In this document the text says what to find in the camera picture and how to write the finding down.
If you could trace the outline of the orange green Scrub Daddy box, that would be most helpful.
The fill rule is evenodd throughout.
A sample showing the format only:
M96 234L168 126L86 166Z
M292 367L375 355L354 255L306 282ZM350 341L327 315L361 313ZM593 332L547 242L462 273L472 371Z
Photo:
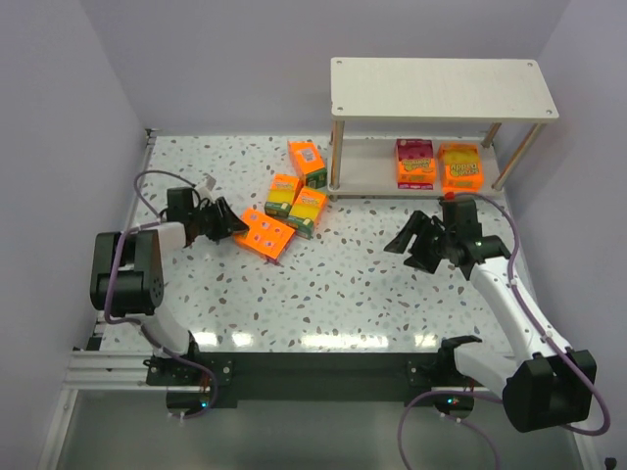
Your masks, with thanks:
M327 185L327 168L313 142L288 141L290 161L304 186L323 189Z

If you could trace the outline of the sponge daddy box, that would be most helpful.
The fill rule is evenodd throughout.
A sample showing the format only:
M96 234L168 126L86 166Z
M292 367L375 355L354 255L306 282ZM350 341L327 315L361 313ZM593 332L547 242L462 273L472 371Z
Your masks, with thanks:
M310 187L303 187L289 211L286 223L305 239L311 239L327 203L327 196Z
M298 176L275 174L265 201L265 214L276 218L287 218L302 188Z

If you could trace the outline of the white two-tier shelf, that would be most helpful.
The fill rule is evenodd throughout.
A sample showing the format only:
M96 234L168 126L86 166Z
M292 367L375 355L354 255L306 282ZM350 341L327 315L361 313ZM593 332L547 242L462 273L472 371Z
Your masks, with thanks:
M330 62L333 119L328 191L342 197L436 198L401 189L399 138L475 144L481 193L501 194L544 127L559 118L539 64L530 59L335 57Z

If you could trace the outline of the orange magenta Scrub Mommy box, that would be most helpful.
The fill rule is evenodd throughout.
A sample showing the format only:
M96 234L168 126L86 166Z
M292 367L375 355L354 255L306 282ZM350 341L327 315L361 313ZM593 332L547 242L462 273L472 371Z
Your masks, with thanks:
M241 219L248 225L248 230L235 235L235 243L269 262L278 263L296 231L285 223L254 209L246 209Z

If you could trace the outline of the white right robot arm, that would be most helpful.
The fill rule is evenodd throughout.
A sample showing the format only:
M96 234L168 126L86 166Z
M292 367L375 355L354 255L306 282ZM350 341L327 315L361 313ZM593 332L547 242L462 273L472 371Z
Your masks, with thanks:
M407 254L404 264L425 273L443 260L459 269L497 318L513 356L489 352L476 336L455 337L441 342L430 372L481 383L521 433L586 420L597 373L592 354L574 350L542 313L515 268L518 249L484 234L472 197L439 204L441 216L414 211L385 250Z

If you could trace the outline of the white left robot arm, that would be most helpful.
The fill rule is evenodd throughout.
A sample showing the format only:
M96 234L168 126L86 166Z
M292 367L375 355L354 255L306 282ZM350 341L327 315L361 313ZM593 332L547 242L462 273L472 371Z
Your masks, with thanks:
M89 297L110 325L129 324L153 349L150 367L180 365L192 377L213 373L198 358L193 334L165 304L163 255L190 247L199 237L219 243L244 234L248 225L223 197L208 190L177 187L157 219L118 232L102 232L94 242Z

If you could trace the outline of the aluminium frame rail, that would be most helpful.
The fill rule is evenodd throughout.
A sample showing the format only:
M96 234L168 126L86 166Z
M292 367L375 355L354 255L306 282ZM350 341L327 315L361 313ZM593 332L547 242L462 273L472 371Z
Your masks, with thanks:
M142 352L100 352L105 322L98 316L87 346L71 352L61 392L37 464L39 469L55 469L61 460L72 418L77 414L83 391L140 391L147 388L140 370Z

